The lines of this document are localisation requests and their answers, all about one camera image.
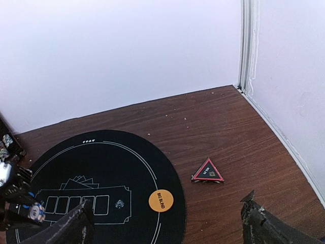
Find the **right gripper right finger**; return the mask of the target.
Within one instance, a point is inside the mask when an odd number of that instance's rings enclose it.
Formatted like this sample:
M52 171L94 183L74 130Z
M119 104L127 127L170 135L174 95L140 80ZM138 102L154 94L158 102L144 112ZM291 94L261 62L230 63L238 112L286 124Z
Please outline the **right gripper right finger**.
M324 243L324 238L317 239L295 229L254 201L255 191L251 191L241 202L241 223L243 242L276 244L316 244Z

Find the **orange big blind button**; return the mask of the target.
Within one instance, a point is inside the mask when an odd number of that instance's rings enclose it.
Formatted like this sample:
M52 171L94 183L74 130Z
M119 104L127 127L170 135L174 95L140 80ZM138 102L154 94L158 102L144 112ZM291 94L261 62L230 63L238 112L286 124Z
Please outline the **orange big blind button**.
M166 212L174 204L172 193L165 189L154 191L148 199L150 208L155 212Z

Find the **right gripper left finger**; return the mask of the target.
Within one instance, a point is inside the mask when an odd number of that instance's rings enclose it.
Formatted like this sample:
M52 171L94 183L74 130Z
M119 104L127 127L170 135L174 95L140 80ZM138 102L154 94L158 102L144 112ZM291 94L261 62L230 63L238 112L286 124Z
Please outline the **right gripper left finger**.
M29 237L22 243L93 243L94 221L92 204L85 200L54 225Z

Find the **chip stack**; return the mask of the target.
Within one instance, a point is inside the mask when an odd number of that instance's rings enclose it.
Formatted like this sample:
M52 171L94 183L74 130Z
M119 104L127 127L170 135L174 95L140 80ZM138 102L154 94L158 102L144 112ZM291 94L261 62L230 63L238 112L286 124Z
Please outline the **chip stack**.
M29 212L28 212L28 218L38 222L38 223L42 223L45 220L45 209L44 207L38 203L35 202L30 208L29 208Z

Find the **red black triangle marker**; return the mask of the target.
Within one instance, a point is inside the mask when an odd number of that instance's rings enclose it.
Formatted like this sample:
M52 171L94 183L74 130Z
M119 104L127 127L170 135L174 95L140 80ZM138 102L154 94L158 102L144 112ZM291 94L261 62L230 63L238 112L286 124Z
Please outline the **red black triangle marker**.
M196 173L191 177L192 182L215 182L218 184L224 183L224 178L221 176L216 166L210 158L207 158Z

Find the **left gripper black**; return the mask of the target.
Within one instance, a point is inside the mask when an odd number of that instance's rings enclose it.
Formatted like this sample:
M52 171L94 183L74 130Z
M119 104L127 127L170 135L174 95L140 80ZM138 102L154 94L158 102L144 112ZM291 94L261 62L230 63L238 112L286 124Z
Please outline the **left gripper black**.
M35 222L9 209L6 204L31 207L36 199L29 194L33 172L9 162L1 162L1 228L38 228L42 223Z

